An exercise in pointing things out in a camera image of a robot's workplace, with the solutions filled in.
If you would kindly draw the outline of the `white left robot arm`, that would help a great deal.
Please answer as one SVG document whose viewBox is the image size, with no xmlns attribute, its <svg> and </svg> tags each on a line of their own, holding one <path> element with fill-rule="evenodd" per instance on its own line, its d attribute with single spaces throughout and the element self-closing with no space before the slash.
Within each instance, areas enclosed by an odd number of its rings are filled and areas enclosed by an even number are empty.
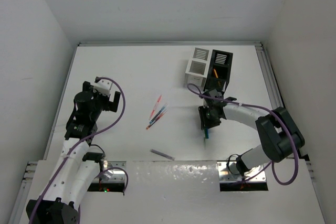
<svg viewBox="0 0 336 224">
<path fill-rule="evenodd" d="M 89 148 L 94 136 L 115 125 L 98 130 L 97 120 L 101 112 L 117 112 L 119 103 L 125 104 L 121 88 L 110 100 L 115 84 L 108 77 L 96 77 L 94 84 L 85 81 L 75 95 L 56 167 L 39 197 L 27 203 L 29 223 L 80 222 L 80 203 L 92 181 L 103 172 L 103 154 Z"/>
</svg>

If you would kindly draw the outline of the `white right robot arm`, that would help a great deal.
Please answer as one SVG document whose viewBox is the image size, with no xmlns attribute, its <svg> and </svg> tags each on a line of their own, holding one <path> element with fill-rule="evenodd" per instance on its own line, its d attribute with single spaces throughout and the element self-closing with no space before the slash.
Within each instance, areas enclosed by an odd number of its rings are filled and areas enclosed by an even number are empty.
<svg viewBox="0 0 336 224">
<path fill-rule="evenodd" d="M 235 162 L 227 164 L 229 173 L 244 178 L 245 174 L 260 165 L 281 162 L 290 155 L 295 157 L 295 171 L 292 183 L 298 173 L 298 149 L 305 145 L 305 139 L 289 112 L 278 107 L 274 110 L 238 103 L 235 98 L 224 99 L 216 89 L 199 95 L 204 99 L 198 108 L 201 128 L 210 129 L 221 124 L 221 120 L 230 120 L 246 125 L 257 131 L 260 144 L 240 155 Z"/>
</svg>

